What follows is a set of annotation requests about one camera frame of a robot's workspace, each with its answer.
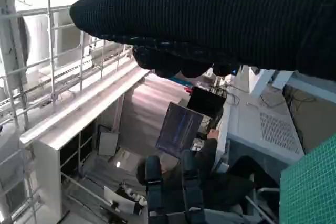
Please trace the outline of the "black blue-taped left robot hand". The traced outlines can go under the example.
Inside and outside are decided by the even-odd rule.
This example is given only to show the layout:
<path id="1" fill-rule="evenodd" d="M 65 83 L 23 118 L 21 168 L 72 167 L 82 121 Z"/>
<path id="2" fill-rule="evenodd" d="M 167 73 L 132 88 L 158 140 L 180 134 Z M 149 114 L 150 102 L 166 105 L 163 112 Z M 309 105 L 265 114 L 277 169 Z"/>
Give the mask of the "black blue-taped left robot hand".
<path id="1" fill-rule="evenodd" d="M 146 158 L 148 223 L 206 223 L 199 171 L 192 151 L 182 152 L 181 165 L 184 211 L 168 213 L 160 160 L 157 156 Z"/>

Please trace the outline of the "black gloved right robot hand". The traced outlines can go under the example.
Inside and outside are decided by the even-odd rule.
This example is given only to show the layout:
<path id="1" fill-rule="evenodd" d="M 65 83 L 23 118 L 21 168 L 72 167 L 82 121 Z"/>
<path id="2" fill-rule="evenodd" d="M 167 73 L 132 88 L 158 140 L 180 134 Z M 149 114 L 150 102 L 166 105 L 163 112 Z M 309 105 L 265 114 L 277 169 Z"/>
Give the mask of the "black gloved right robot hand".
<path id="1" fill-rule="evenodd" d="M 335 0 L 78 0 L 69 14 L 160 77 L 247 65 L 335 80 Z"/>

